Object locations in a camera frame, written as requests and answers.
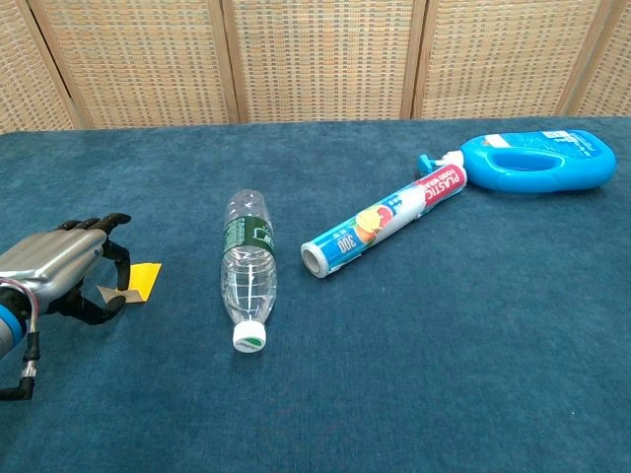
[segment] blue spray bottle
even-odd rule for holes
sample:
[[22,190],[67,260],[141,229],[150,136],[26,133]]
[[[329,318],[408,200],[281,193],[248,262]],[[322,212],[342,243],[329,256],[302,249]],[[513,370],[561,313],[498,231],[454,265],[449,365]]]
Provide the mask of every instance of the blue spray bottle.
[[464,166],[469,182],[487,189],[556,192],[606,183],[615,171],[615,156],[587,131],[537,131],[478,136],[441,160],[419,157],[424,172],[446,164]]

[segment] plastic water bottle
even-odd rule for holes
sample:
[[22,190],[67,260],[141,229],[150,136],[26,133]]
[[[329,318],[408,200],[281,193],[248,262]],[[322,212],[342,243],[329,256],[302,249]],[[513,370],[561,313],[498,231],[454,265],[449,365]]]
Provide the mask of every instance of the plastic water bottle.
[[276,300],[276,263],[269,213],[256,190],[237,192],[226,207],[221,292],[235,323],[235,349],[261,350],[267,339],[264,323]]

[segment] yellow sticky note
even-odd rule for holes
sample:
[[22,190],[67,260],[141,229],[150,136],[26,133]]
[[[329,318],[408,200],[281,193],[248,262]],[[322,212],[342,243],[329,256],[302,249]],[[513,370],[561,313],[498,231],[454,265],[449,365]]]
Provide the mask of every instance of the yellow sticky note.
[[139,263],[131,265],[129,289],[138,291],[143,302],[149,299],[162,263]]
[[106,303],[118,296],[125,296],[128,304],[145,303],[149,300],[161,267],[162,263],[132,264],[129,276],[129,289],[117,291],[116,289],[104,288],[103,286],[97,286],[97,289]]

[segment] table surface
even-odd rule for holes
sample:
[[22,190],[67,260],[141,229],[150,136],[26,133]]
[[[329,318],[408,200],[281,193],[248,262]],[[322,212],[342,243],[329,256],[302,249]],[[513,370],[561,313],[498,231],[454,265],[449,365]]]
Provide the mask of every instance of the table surface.
[[[324,280],[316,237],[480,134],[582,128],[604,187],[469,185]],[[631,118],[293,123],[0,136],[0,250],[69,219],[161,261],[146,304],[40,322],[35,398],[0,404],[0,471],[631,471]],[[224,208],[264,193],[268,344],[232,348]],[[107,262],[86,279],[114,282]],[[0,362],[14,385],[21,345]]]

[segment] woven panel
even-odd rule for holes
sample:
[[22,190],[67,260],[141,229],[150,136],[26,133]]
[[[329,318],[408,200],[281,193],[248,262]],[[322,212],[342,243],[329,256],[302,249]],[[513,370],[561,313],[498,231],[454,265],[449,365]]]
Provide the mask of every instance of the woven panel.
[[73,128],[14,0],[0,18],[0,132]]
[[249,119],[398,118],[412,3],[233,1]]
[[40,0],[97,128],[228,121],[206,0]]
[[578,114],[631,115],[631,2],[602,54]]
[[423,118],[553,114],[599,4],[435,1]]

